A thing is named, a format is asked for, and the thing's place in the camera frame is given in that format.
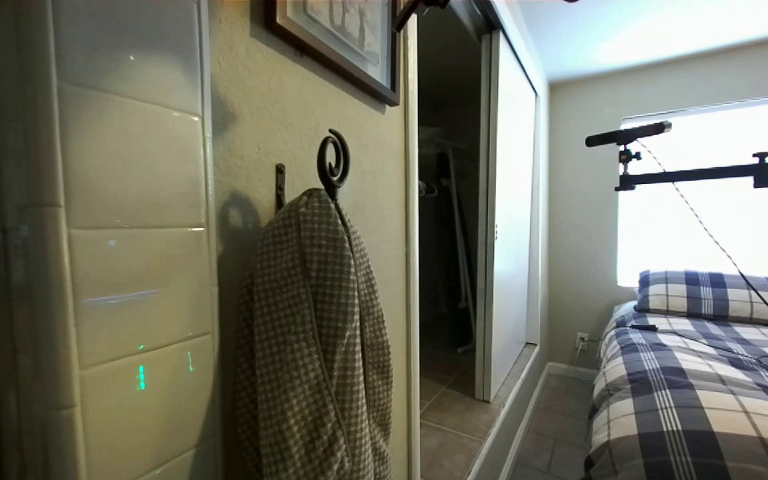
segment tiled wall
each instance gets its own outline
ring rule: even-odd
[[[43,476],[217,476],[205,0],[37,0]]]

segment electrical outlet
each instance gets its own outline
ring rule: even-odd
[[[575,348],[581,352],[589,344],[589,334],[577,330],[575,334]]]

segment green light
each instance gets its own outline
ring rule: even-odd
[[[145,367],[144,367],[144,362],[137,362],[136,380],[137,380],[137,392],[144,392],[145,388]]]
[[[187,352],[187,367],[189,367],[189,374],[193,374],[193,356],[191,356],[191,348]]]

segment bed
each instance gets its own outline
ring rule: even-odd
[[[768,278],[747,279],[639,275],[599,344],[587,480],[768,480]]]

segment black hook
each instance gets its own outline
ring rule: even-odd
[[[320,140],[317,170],[327,198],[335,202],[335,191],[348,176],[348,144],[339,130],[327,130]]]

